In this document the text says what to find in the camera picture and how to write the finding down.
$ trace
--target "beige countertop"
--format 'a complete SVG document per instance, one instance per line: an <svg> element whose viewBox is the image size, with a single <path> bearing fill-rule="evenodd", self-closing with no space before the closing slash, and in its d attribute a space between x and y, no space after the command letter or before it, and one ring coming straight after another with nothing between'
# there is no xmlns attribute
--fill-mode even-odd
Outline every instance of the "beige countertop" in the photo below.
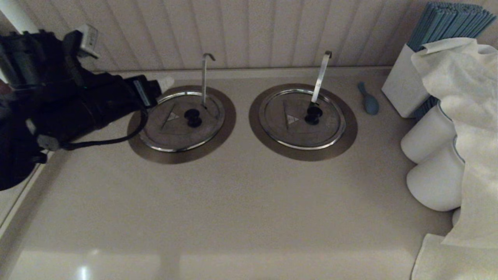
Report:
<svg viewBox="0 0 498 280"><path fill-rule="evenodd" d="M213 75L208 85L231 98L237 122L196 161L150 162L127 142L55 153L2 279L408 280L424 235L445 235L451 216L425 208L406 187L414 163L399 143L414 122L380 91L385 71L325 77L322 87L355 113L358 135L344 154L318 162L276 154L252 133L258 94L314 85L317 72L275 71ZM181 76L175 86L200 84ZM364 112L359 81L377 97L378 115ZM86 139L124 135L129 117Z"/></svg>

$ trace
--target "black knob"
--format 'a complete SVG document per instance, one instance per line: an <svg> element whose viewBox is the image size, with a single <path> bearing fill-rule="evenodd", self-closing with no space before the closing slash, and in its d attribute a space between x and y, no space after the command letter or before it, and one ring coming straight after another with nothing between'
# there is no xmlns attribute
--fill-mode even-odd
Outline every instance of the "black knob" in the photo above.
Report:
<svg viewBox="0 0 498 280"><path fill-rule="evenodd" d="M306 112L308 114L304 118L304 121L312 126L317 125L320 122L320 117L323 115L322 109L316 106L310 106Z"/></svg>
<svg viewBox="0 0 498 280"><path fill-rule="evenodd" d="M188 126L190 126L191 128L196 128L202 124L202 119L199 117L199 115L199 110L190 109L187 110L183 116L188 119Z"/></svg>

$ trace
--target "blue spoon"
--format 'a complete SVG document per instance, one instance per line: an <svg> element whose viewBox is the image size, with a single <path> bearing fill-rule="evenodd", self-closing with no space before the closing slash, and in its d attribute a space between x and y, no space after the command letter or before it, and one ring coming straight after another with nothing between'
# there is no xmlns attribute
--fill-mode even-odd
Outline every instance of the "blue spoon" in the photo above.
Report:
<svg viewBox="0 0 498 280"><path fill-rule="evenodd" d="M358 89L363 94L363 106L365 107L365 111L370 115L377 115L378 113L378 102L375 97L369 94L365 89L365 83L359 82Z"/></svg>

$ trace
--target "white towel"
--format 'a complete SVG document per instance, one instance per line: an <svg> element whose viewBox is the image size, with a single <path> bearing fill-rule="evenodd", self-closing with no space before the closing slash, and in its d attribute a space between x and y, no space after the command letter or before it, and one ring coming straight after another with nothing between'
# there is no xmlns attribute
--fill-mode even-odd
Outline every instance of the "white towel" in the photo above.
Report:
<svg viewBox="0 0 498 280"><path fill-rule="evenodd" d="M470 38L424 46L411 60L453 120L466 162L460 221L443 243L498 248L498 51Z"/></svg>
<svg viewBox="0 0 498 280"><path fill-rule="evenodd" d="M443 245L444 237L424 238L412 280L497 280L498 250Z"/></svg>

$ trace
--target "beadboard wall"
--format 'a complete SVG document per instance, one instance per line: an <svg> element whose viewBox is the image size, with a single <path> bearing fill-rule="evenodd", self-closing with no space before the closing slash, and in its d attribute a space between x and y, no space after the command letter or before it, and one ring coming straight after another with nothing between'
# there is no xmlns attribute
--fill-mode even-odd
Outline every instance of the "beadboard wall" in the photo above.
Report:
<svg viewBox="0 0 498 280"><path fill-rule="evenodd" d="M392 65L427 0L19 0L39 28L101 33L91 70ZM465 0L498 13L498 0ZM498 46L498 23L478 38Z"/></svg>

